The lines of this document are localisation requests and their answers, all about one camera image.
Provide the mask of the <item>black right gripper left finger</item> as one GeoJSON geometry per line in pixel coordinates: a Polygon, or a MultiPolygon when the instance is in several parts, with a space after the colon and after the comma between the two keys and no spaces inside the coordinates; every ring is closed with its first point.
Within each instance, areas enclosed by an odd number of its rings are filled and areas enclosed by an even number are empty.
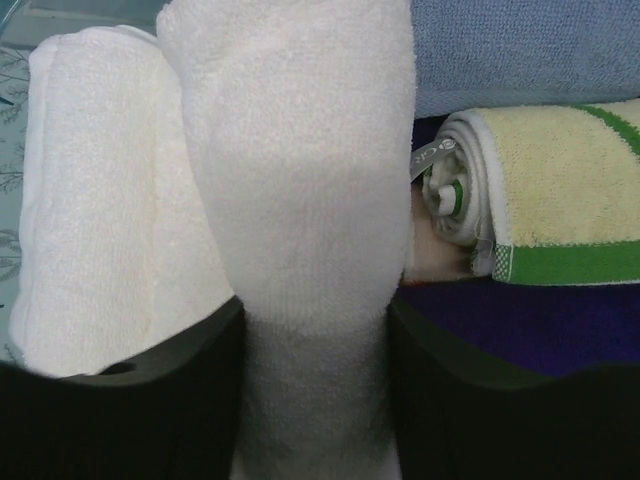
{"type": "Polygon", "coordinates": [[[96,375],[1,366],[4,479],[227,479],[239,428],[237,298],[96,375]]]}

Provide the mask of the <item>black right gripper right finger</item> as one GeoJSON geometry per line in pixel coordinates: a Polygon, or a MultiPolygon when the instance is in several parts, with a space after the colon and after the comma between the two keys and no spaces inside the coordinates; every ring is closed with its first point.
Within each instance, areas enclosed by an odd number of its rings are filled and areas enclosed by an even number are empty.
{"type": "Polygon", "coordinates": [[[635,479],[639,370],[554,378],[489,355],[395,299],[392,410],[406,479],[635,479]]]}

